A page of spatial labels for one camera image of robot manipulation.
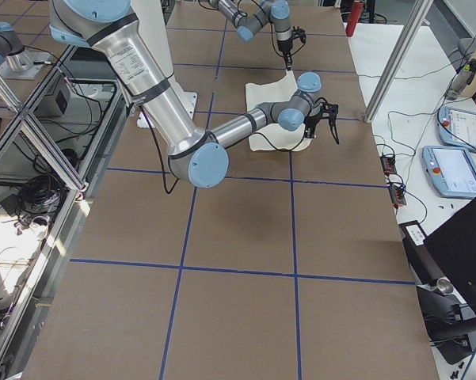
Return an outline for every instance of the metal pole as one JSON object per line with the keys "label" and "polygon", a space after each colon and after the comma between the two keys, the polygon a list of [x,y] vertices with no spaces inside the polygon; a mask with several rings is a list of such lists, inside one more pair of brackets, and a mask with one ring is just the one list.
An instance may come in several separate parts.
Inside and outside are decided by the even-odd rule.
{"label": "metal pole", "polygon": [[42,158],[58,173],[68,188],[74,190],[85,189],[86,184],[79,178],[78,172],[76,172],[61,150],[56,146],[51,136],[28,113],[25,114],[23,119],[21,131],[33,143]]}
{"label": "metal pole", "polygon": [[412,13],[403,27],[402,34],[400,34],[398,42],[394,46],[393,52],[390,54],[389,61],[387,61],[386,68],[380,77],[379,84],[371,96],[370,103],[366,108],[366,112],[364,113],[365,123],[370,123],[375,118],[375,115],[387,94],[387,90],[392,84],[394,76],[398,72],[403,59],[405,58],[406,52],[409,50],[413,39],[417,35],[417,31],[422,25],[431,4],[433,4],[433,0],[416,0],[413,5]]}
{"label": "metal pole", "polygon": [[0,97],[5,101],[7,107],[10,110],[15,112],[20,112],[21,110],[21,102],[17,99],[16,95],[13,91],[9,88],[7,83],[4,82],[2,77],[0,76]]}

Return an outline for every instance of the silver robot arm segment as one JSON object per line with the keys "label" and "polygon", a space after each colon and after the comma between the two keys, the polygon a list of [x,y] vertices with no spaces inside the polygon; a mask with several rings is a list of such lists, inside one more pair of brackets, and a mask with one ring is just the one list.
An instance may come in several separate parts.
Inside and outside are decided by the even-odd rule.
{"label": "silver robot arm segment", "polygon": [[292,67],[293,41],[306,43],[306,34],[300,28],[291,27],[291,11],[286,0],[262,0],[259,10],[252,16],[238,9],[232,0],[208,0],[211,7],[223,14],[236,28],[239,37],[248,42],[267,24],[274,25],[276,45],[281,52],[287,70]]}
{"label": "silver robot arm segment", "polygon": [[0,64],[7,60],[12,71],[21,73],[33,67],[33,58],[17,37],[13,27],[0,22]]}
{"label": "silver robot arm segment", "polygon": [[312,96],[320,90],[320,78],[305,73],[290,101],[259,104],[207,131],[192,122],[147,49],[130,0],[50,0],[50,7],[52,36],[105,54],[134,103],[143,107],[167,142],[171,172],[197,187],[210,188],[225,177],[229,163],[226,147],[272,121],[286,129],[299,126],[313,108]]}

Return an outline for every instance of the red fire extinguisher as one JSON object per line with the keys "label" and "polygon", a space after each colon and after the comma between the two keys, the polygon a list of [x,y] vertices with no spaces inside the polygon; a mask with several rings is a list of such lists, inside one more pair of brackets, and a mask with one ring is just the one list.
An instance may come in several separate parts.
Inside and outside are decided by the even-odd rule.
{"label": "red fire extinguisher", "polygon": [[361,17],[361,13],[363,12],[364,3],[361,0],[355,0],[352,4],[352,9],[350,11],[350,16],[348,17],[347,21],[347,37],[352,37],[354,35],[354,31],[356,30],[357,22]]}

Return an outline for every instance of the sticker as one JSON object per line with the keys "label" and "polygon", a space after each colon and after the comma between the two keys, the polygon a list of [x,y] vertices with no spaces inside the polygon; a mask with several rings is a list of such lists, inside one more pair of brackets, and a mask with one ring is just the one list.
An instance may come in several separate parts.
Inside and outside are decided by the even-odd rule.
{"label": "sticker", "polygon": [[407,226],[406,230],[415,245],[423,245],[425,243],[425,235],[422,233],[421,229],[417,224],[413,226]]}
{"label": "sticker", "polygon": [[132,45],[127,45],[124,49],[118,51],[109,58],[109,62],[121,80],[124,81],[125,85],[130,84],[136,80],[137,77],[149,73],[143,58]]}

